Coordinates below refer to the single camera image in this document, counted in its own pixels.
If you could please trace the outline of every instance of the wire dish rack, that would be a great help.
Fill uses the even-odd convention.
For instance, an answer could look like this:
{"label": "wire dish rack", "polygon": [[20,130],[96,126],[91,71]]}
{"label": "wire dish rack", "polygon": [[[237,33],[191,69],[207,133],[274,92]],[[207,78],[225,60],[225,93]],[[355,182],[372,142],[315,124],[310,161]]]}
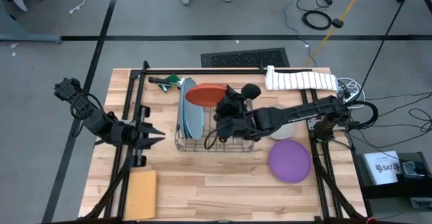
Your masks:
{"label": "wire dish rack", "polygon": [[[248,110],[252,109],[252,101],[246,101],[246,108]],[[216,121],[213,119],[215,114],[215,108],[205,108],[205,126],[204,134],[200,140],[194,140],[191,138],[185,138],[182,133],[180,133],[180,123],[179,116],[177,116],[177,124],[175,126],[175,138],[174,143],[179,151],[184,152],[252,152],[255,142],[252,140],[243,140],[241,138],[228,138],[227,142],[223,143],[216,140],[216,143],[210,149],[204,148],[204,140],[207,135],[216,128]],[[208,139],[207,145],[213,142],[217,137],[216,132],[214,132]]]}

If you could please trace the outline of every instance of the wooden tabletop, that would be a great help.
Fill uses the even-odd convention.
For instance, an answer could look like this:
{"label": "wooden tabletop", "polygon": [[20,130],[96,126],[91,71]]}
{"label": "wooden tabletop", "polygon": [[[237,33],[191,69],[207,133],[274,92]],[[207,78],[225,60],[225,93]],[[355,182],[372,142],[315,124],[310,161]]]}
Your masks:
{"label": "wooden tabletop", "polygon": [[[113,111],[118,117],[121,117],[124,108],[130,70],[114,69],[111,77],[105,110]],[[313,70],[330,74],[329,68]],[[292,107],[302,104],[300,92],[297,90],[265,90],[264,75],[182,77],[191,77],[198,84],[229,84],[236,90],[247,83],[256,84],[261,88],[262,94],[253,101],[255,109],[269,105]],[[136,91],[137,86],[134,87],[132,102],[136,98]],[[164,141],[145,151],[147,166],[144,169],[132,169],[157,171],[156,220],[312,221],[314,216],[322,216],[314,169],[298,184],[287,184],[275,179],[267,164],[269,150],[275,141],[268,137],[257,142],[254,150],[248,153],[180,152],[174,144],[178,93],[178,90],[164,93],[157,85],[145,82],[142,96],[141,104],[151,108],[151,116],[146,121],[166,133]],[[334,92],[318,91],[319,98],[331,94]],[[337,140],[347,142],[342,133],[336,132],[335,135]],[[311,151],[305,121],[296,123],[293,139]],[[330,143],[329,147],[336,184],[354,208],[360,214],[366,215],[350,151],[336,143]],[[94,148],[80,216],[87,214],[107,189],[114,154],[115,148],[108,144]],[[334,216],[333,201],[327,185],[325,189],[330,213]],[[117,191],[113,210],[117,210],[118,195]]]}

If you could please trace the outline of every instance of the purple frisbee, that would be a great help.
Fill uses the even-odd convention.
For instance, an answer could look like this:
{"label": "purple frisbee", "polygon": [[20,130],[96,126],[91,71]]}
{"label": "purple frisbee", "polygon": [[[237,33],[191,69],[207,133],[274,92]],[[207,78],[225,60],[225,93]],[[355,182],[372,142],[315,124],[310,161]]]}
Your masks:
{"label": "purple frisbee", "polygon": [[298,183],[311,172],[310,157],[302,144],[293,140],[281,140],[270,150],[270,170],[278,180]]}

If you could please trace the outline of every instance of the gray floor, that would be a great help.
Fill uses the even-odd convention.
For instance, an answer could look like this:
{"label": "gray floor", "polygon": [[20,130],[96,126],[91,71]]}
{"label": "gray floor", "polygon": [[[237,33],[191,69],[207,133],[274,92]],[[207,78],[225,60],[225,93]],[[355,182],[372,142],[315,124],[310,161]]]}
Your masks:
{"label": "gray floor", "polygon": [[[99,35],[109,0],[87,0],[70,15],[80,0],[30,0],[28,13],[13,4],[9,12],[31,32],[60,35]],[[108,35],[203,35],[203,34],[293,34],[284,26],[282,8],[289,0],[192,0],[183,7],[178,0],[117,0]],[[335,0],[327,10],[339,17],[350,0]],[[305,2],[303,6],[313,5]],[[394,0],[358,0],[348,14],[342,35],[384,34],[398,4]],[[326,34],[306,27],[302,12],[295,5],[288,10],[288,22],[301,34]],[[390,34],[432,34],[432,14],[423,0],[407,0]],[[309,41],[316,48],[319,41]],[[0,141],[0,216],[4,223],[41,221],[60,162],[72,118],[66,103],[53,96],[54,83],[63,77],[84,82],[96,42],[0,43],[2,87],[0,114],[3,115]],[[379,41],[329,41],[317,55],[319,67],[330,67],[338,77],[364,78]],[[91,92],[105,98],[111,71],[115,67],[140,67],[147,60],[152,67],[200,67],[200,54],[244,49],[285,47],[292,67],[307,61],[301,41],[175,41],[115,42],[103,47]],[[382,95],[431,91],[432,41],[387,41],[365,86],[367,98]],[[412,97],[375,101],[381,112],[413,101]],[[422,122],[411,118],[408,109],[418,107],[428,113],[430,99],[380,118],[377,124]],[[354,115],[361,119],[362,109]],[[384,145],[418,134],[411,128],[373,128],[365,130],[368,140]],[[61,192],[54,221],[76,218],[84,189],[94,137],[87,131],[77,139],[70,168]],[[423,151],[429,164],[432,157],[428,134],[408,144],[389,148],[400,152]],[[375,150],[356,142],[358,153]],[[428,223],[430,213],[412,213],[402,200],[375,201],[376,217],[394,221]]]}

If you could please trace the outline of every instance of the red plate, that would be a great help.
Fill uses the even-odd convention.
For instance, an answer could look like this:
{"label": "red plate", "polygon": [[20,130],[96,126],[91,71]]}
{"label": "red plate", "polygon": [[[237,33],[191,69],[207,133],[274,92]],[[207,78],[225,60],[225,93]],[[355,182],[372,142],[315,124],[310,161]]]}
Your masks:
{"label": "red plate", "polygon": [[201,107],[216,107],[226,90],[226,85],[204,83],[190,89],[186,93],[186,100]]}

